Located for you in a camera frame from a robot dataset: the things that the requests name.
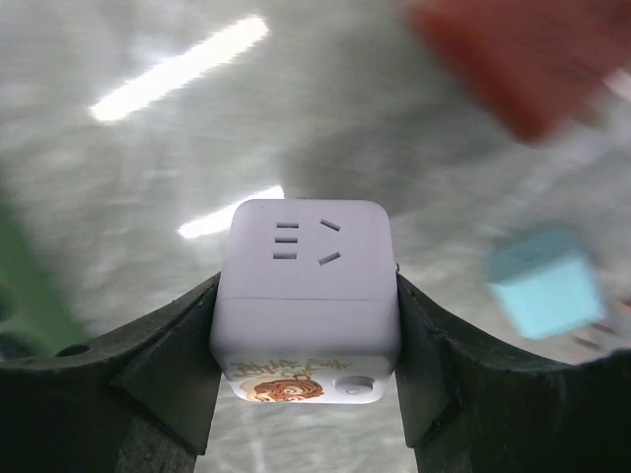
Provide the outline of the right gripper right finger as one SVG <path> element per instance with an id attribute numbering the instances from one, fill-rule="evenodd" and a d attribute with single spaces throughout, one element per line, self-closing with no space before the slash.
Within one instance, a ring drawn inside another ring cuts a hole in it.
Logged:
<path id="1" fill-rule="evenodd" d="M 630 354 L 581 365 L 499 340 L 397 281 L 395 370 L 421 472 L 626 472 Z"/>

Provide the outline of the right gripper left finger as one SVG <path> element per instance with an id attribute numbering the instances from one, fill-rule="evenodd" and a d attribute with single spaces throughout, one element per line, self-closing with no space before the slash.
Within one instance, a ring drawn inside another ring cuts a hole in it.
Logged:
<path id="1" fill-rule="evenodd" d="M 221 372 L 209 350 L 219 280 L 51 357 L 1 366 L 5 472 L 190 472 Z"/>

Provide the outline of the green power strip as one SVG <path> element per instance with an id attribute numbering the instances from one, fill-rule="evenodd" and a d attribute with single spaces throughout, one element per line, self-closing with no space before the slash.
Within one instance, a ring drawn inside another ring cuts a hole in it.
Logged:
<path id="1" fill-rule="evenodd" d="M 2 202 L 1 359 L 54 355 L 87 338 Z"/>

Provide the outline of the light blue charger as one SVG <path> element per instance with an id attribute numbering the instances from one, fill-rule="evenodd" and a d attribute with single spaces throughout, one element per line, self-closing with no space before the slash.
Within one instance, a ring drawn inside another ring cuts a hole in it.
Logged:
<path id="1" fill-rule="evenodd" d="M 607 308 L 577 234 L 549 226 L 498 245 L 485 279 L 517 330 L 544 339 L 603 321 Z"/>

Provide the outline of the white cube adapter tiger print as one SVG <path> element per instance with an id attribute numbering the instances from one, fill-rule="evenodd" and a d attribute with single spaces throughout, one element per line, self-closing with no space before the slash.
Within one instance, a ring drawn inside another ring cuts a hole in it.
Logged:
<path id="1" fill-rule="evenodd" d="M 401 350 L 386 210 L 365 200 L 243 203 L 229 231 L 209 342 L 243 400 L 380 400 Z"/>

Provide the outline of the red cube adapter fish print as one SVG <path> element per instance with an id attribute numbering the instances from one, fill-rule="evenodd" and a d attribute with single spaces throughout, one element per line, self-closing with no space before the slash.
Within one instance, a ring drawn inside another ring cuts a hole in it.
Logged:
<path id="1" fill-rule="evenodd" d="M 408 1 L 405 19 L 516 138 L 575 118 L 630 63 L 627 1 Z"/>

